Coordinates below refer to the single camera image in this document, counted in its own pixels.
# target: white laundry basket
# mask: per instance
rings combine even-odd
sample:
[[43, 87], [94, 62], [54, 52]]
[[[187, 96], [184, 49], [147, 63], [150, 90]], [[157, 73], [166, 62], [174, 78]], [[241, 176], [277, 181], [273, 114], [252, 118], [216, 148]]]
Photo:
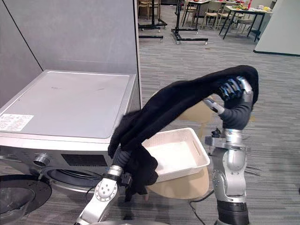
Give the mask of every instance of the white laundry basket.
[[159, 132], [142, 145], [158, 161], [157, 182], [198, 173], [210, 163], [192, 128]]

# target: label sticker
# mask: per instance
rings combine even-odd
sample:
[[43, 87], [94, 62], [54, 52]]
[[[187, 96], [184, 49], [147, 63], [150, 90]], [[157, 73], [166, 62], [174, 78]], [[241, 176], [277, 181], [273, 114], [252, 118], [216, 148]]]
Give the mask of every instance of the label sticker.
[[0, 131], [21, 131], [33, 115], [3, 114], [0, 116]]

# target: gray partition wall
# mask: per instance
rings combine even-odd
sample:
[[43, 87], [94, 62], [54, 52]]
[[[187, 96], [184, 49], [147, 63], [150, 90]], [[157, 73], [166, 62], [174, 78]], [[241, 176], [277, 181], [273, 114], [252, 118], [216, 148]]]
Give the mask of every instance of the gray partition wall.
[[136, 0], [0, 0], [0, 106], [42, 70], [139, 74]]
[[277, 0], [255, 53], [300, 56], [300, 0]]

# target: black metal stand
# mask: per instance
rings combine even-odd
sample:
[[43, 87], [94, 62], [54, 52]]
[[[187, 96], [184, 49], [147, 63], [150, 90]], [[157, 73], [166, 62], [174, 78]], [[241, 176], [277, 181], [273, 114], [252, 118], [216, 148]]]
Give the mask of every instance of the black metal stand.
[[[152, 0], [152, 8], [151, 8], [151, 24], [145, 24], [145, 25], [140, 25], [138, 24], [138, 28], [143, 30], [143, 29], [158, 29], [158, 32], [160, 33], [160, 27], [161, 26], [167, 26], [168, 24], [166, 22], [164, 22], [163, 20], [161, 20], [160, 18], [158, 18], [158, 23], [155, 23], [155, 19], [154, 19], [154, 0]], [[163, 39], [164, 36], [159, 35], [139, 35], [139, 38], [160, 38]]]
[[205, 41], [205, 45], [207, 45], [208, 38], [182, 38], [179, 34], [179, 31], [196, 31], [198, 33], [198, 29], [180, 29], [179, 28], [179, 20], [180, 20], [180, 11], [181, 11], [181, 0], [177, 1], [177, 22], [175, 29], [171, 29], [171, 32], [176, 40], [176, 44], [180, 44], [180, 41]]

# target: washing machine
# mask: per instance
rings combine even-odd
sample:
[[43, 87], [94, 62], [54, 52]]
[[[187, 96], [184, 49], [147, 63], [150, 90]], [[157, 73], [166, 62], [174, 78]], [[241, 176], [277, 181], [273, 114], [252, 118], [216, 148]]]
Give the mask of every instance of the washing machine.
[[1, 222], [43, 205], [52, 188], [86, 192], [111, 165], [110, 138], [140, 109], [135, 74], [47, 70], [0, 109]]

